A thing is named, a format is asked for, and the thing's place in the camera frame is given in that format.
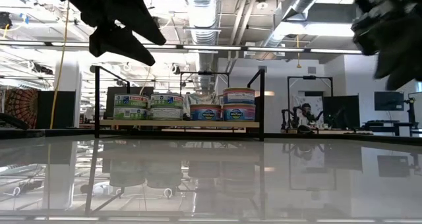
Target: tin can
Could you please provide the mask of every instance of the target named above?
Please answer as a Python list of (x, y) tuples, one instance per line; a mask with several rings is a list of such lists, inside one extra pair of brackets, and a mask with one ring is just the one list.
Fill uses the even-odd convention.
[(148, 105), (149, 98), (135, 94), (115, 94), (114, 108), (116, 107), (136, 107), (145, 109)]
[(191, 105), (191, 120), (219, 121), (221, 112), (220, 105)]
[(141, 108), (116, 107), (113, 117), (114, 119), (145, 120), (147, 119), (147, 111), (147, 109)]
[(179, 108), (151, 108), (152, 120), (180, 121), (183, 118), (183, 110)]
[(223, 106), (224, 121), (255, 121), (255, 105), (227, 104)]
[(223, 90), (224, 104), (255, 104), (255, 90), (250, 88), (226, 88)]
[(177, 94), (152, 94), (151, 108), (183, 108), (183, 97)]

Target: reflective table surface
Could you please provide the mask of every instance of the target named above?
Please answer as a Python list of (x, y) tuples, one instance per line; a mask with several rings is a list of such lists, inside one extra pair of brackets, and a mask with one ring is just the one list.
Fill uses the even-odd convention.
[(0, 221), (422, 223), (421, 156), (353, 140), (0, 140)]

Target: wooden shelf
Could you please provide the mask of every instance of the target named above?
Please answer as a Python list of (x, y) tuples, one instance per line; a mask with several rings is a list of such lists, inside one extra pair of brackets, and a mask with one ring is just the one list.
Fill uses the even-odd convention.
[(224, 121), (138, 121), (111, 120), (100, 121), (100, 125), (110, 126), (198, 126), (198, 127), (237, 127), (259, 128), (258, 122), (224, 122)]

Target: red tapestry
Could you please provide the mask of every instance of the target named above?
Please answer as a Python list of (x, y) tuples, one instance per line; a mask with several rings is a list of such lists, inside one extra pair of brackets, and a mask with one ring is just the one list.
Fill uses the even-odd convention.
[(35, 128), (38, 112), (37, 89), (11, 89), (6, 91), (5, 113)]

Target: ductwork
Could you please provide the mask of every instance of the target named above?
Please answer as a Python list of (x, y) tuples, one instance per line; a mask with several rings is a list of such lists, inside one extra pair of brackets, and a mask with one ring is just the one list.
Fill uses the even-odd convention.
[[(191, 27), (216, 28), (218, 25), (218, 0), (187, 0), (189, 3), (189, 24)], [(194, 44), (215, 45), (217, 44), (218, 32), (213, 30), (192, 30)], [(217, 71), (217, 62), (214, 54), (199, 53), (196, 59), (196, 69), (200, 71)], [(215, 78), (200, 77), (202, 92), (213, 90), (210, 82)]]
[(275, 27), (270, 36), (263, 41), (263, 47), (278, 47), (284, 37), (288, 34), (294, 34), (294, 29), (291, 28), (291, 23), (283, 20), (291, 18), (295, 15), (305, 13), (306, 20), (307, 11), (315, 4), (317, 0), (287, 0), (282, 5), (282, 21)]

